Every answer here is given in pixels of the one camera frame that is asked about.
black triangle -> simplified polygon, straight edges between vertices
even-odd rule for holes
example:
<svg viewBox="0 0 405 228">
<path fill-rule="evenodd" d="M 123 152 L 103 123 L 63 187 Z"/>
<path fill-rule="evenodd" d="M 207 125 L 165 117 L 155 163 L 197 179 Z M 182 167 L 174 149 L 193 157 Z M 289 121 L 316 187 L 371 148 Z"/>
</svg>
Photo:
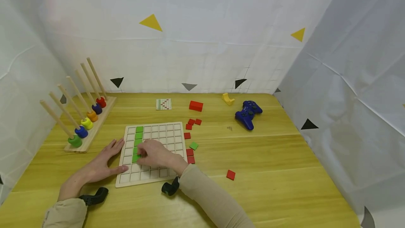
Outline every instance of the black triangle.
<svg viewBox="0 0 405 228">
<path fill-rule="evenodd" d="M 124 79 L 124 78 L 113 78 L 113 79 L 110 79 L 110 80 L 111 80 L 112 83 L 115 84 L 115 86 L 116 86 L 117 88 L 119 88 L 120 85 L 121 85 L 121 83 L 122 83 L 122 81 L 123 81 L 123 79 Z"/>
<path fill-rule="evenodd" d="M 247 81 L 247 79 L 245 79 L 245 78 L 235 80 L 235 89 L 237 89 L 245 81 Z"/>
<path fill-rule="evenodd" d="M 315 124 L 313 124 L 309 119 L 304 123 L 304 126 L 301 129 L 319 129 Z"/>
<path fill-rule="evenodd" d="M 374 218 L 368 209 L 364 206 L 364 217 L 361 222 L 362 228 L 375 228 Z"/>
<path fill-rule="evenodd" d="M 66 104 L 66 96 L 62 94 L 62 97 L 59 100 L 62 104 Z"/>
</svg>

wooden table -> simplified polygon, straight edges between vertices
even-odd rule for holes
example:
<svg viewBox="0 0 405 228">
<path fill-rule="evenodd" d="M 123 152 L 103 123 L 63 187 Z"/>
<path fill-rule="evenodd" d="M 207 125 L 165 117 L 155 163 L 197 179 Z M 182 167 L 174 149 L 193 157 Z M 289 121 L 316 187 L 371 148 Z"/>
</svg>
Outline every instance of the wooden table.
<svg viewBox="0 0 405 228">
<path fill-rule="evenodd" d="M 307 146 L 287 114 L 269 94 L 231 94 L 227 106 L 221 94 L 111 94 L 112 112 L 88 153 L 66 153 L 66 135 L 55 126 L 35 158 L 0 208 L 0 227 L 40 227 L 59 186 L 94 158 L 125 126 L 202 119 L 192 139 L 199 144 L 195 162 L 202 172 L 225 188 L 257 227 L 360 227 L 357 217 Z M 155 110 L 155 99 L 171 98 L 173 110 Z M 190 100 L 204 103 L 202 112 L 188 109 Z M 244 100 L 263 109 L 252 132 L 234 118 Z M 69 125 L 66 117 L 62 121 Z M 119 158 L 112 161 L 118 165 Z M 226 178 L 228 169 L 235 180 Z M 168 198 L 163 182 L 115 188 L 115 177 L 86 186 L 94 194 L 109 189 L 103 204 L 89 207 L 85 227 L 214 227 L 203 210 L 184 194 Z"/>
</svg>

black wrist strap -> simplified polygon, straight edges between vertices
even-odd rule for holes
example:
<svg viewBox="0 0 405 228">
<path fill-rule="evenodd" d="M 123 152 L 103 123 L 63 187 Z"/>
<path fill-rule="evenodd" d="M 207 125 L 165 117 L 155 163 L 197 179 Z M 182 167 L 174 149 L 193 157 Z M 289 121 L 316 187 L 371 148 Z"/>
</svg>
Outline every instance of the black wrist strap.
<svg viewBox="0 0 405 228">
<path fill-rule="evenodd" d="M 179 186 L 180 186 L 179 177 L 176 177 L 171 184 L 168 182 L 165 182 L 163 184 L 162 192 L 167 194 L 168 196 L 172 196 L 179 189 Z"/>
<path fill-rule="evenodd" d="M 99 204 L 104 202 L 105 198 L 107 197 L 108 189 L 107 188 L 99 188 L 95 195 L 82 195 L 79 198 L 82 199 L 86 206 Z"/>
</svg>

white fabric backdrop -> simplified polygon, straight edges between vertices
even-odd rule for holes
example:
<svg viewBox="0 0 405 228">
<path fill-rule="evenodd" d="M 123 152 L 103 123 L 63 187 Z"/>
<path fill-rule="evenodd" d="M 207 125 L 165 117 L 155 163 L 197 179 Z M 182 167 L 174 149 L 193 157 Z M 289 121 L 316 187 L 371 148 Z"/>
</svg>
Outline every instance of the white fabric backdrop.
<svg viewBox="0 0 405 228">
<path fill-rule="evenodd" d="M 300 132 L 363 228 L 403 227 L 404 16 L 404 0 L 333 0 L 275 93 L 319 127 Z"/>
<path fill-rule="evenodd" d="M 39 100 L 60 114 L 48 92 L 61 97 L 66 72 L 14 9 L 0 0 L 0 205 L 55 124 Z"/>
<path fill-rule="evenodd" d="M 66 70 L 91 57 L 108 91 L 272 93 L 302 48 L 290 34 L 305 41 L 331 0 L 39 1 Z M 151 14 L 163 32 L 139 24 Z"/>
</svg>

beige sleeve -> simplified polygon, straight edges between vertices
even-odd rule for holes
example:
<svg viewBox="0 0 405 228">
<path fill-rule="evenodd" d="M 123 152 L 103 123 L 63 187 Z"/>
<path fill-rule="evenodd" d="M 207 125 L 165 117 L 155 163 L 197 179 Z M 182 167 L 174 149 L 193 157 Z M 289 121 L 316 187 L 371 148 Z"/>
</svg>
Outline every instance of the beige sleeve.
<svg viewBox="0 0 405 228">
<path fill-rule="evenodd" d="M 42 228 L 82 228 L 87 207 L 82 199 L 57 202 L 46 211 Z"/>
<path fill-rule="evenodd" d="M 183 193 L 196 201 L 219 228 L 255 227 L 242 207 L 195 165 L 188 165 L 179 180 Z"/>
</svg>

